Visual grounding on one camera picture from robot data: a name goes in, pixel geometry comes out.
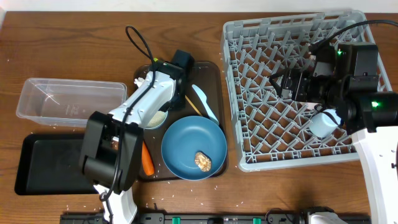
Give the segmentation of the light blue cup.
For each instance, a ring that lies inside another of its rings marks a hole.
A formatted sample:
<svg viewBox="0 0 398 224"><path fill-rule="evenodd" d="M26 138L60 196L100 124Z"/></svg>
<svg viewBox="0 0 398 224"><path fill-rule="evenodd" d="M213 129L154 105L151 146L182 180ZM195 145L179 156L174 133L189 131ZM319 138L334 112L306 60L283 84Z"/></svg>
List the light blue cup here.
<svg viewBox="0 0 398 224"><path fill-rule="evenodd" d="M341 124L341 118L336 110L326 109L316 114L309 125L309 130L318 138L331 136L332 132Z"/></svg>

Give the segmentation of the dark blue plate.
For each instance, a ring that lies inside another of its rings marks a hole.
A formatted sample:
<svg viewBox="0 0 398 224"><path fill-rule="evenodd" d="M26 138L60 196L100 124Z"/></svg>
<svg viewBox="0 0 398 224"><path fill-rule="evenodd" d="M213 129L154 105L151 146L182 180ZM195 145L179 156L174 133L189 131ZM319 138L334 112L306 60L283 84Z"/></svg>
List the dark blue plate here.
<svg viewBox="0 0 398 224"><path fill-rule="evenodd" d="M227 156L227 142L222 129L208 118L187 116L174 122L165 132L161 154L169 171L185 180L202 180L215 175ZM209 171L195 164L197 153L210 159Z"/></svg>

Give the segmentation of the light blue bowl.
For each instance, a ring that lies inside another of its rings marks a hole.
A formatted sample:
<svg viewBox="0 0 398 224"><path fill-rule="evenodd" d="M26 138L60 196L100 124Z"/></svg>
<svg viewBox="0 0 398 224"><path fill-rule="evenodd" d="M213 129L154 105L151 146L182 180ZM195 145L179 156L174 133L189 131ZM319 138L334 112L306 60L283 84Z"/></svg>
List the light blue bowl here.
<svg viewBox="0 0 398 224"><path fill-rule="evenodd" d="M157 129L166 120L169 112L157 111L146 126L146 129Z"/></svg>

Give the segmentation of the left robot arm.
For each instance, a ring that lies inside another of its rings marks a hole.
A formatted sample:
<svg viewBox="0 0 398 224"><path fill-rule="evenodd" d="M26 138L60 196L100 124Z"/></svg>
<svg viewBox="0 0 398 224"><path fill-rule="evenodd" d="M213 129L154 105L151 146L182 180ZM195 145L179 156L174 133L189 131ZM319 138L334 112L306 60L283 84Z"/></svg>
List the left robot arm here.
<svg viewBox="0 0 398 224"><path fill-rule="evenodd" d="M79 166L104 205L108 223L132 223L137 206L132 185L142 165L144 130L159 111L185 106L194 58L177 50L170 62L154 60L140 87L120 106L88 119Z"/></svg>

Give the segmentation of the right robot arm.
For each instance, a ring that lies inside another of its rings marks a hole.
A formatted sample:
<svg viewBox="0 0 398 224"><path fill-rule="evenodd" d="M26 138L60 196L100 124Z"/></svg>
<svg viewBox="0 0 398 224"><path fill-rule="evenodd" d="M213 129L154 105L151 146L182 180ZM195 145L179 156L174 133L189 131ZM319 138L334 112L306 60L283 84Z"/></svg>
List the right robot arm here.
<svg viewBox="0 0 398 224"><path fill-rule="evenodd" d="M269 77L281 98L333 108L362 165L372 223L397 223L397 93L378 91L376 44L317 42L312 71Z"/></svg>

